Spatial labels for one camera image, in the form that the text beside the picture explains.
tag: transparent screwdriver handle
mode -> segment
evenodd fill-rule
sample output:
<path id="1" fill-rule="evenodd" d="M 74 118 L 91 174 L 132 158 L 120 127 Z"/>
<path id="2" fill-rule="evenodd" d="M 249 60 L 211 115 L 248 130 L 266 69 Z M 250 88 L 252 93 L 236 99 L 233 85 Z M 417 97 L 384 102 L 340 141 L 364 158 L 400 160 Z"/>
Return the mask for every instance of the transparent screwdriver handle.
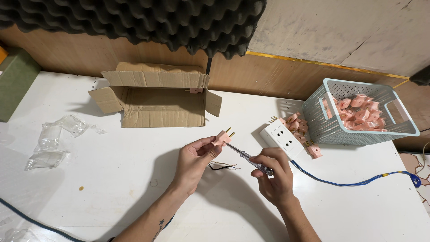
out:
<path id="1" fill-rule="evenodd" d="M 245 151 L 242 151 L 240 153 L 240 156 L 245 158 L 249 163 L 251 163 L 253 166 L 255 166 L 257 169 L 261 170 L 262 172 L 266 173 L 268 176 L 273 176 L 272 168 L 268 168 L 268 167 L 263 166 L 262 164 L 258 164 L 258 163 L 254 163 L 254 162 L 250 161 L 249 158 L 251 158 L 252 156 L 247 154 Z"/>

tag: white power socket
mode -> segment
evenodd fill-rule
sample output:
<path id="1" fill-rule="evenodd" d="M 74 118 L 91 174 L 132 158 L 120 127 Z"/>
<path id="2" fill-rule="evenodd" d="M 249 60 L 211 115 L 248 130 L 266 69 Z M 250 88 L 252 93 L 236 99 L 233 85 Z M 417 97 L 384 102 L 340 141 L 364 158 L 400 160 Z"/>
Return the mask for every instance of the white power socket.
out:
<path id="1" fill-rule="evenodd" d="M 285 127 L 279 119 L 272 122 L 269 126 L 260 132 L 260 136 L 270 147 L 282 148 L 293 160 L 302 150 L 303 145 L 294 137 L 294 135 Z"/>

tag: tattoo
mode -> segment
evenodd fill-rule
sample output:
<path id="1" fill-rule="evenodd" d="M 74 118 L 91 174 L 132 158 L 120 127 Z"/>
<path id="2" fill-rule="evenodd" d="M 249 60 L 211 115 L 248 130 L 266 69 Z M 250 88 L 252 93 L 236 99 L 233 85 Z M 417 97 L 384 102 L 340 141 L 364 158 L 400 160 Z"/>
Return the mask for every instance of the tattoo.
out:
<path id="1" fill-rule="evenodd" d="M 160 229 L 158 230 L 158 232 L 154 235 L 154 238 L 151 240 L 151 242 L 154 242 L 154 240 L 157 238 L 158 234 L 163 230 L 163 223 L 164 223 L 164 219 L 160 221 L 160 223 L 158 224 L 160 226 Z"/>

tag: green box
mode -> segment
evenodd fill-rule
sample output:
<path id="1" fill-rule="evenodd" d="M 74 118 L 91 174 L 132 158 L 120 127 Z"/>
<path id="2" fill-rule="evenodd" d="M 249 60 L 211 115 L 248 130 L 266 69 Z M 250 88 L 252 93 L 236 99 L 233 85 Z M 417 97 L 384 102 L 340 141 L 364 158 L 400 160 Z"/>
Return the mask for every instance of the green box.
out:
<path id="1" fill-rule="evenodd" d="M 9 47 L 0 64 L 0 122 L 9 121 L 39 74 L 40 65 L 24 49 Z"/>

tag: hand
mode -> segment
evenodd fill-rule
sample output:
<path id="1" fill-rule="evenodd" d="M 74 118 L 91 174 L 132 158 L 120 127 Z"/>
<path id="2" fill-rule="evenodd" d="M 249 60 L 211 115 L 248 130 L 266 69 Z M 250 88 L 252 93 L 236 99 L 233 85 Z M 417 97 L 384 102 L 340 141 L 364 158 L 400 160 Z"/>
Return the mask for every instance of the hand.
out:
<path id="1" fill-rule="evenodd" d="M 258 156 L 249 160 L 273 169 L 273 178 L 268 178 L 267 174 L 259 169 L 251 172 L 251 176 L 258 179 L 260 192 L 269 202 L 280 208 L 294 200 L 293 172 L 288 164 L 287 155 L 281 148 L 264 148 Z"/>
<path id="2" fill-rule="evenodd" d="M 183 190 L 188 196 L 196 191 L 206 166 L 222 151 L 221 146 L 214 146 L 211 143 L 213 141 L 215 136 L 202 138 L 179 150 L 172 186 Z"/>

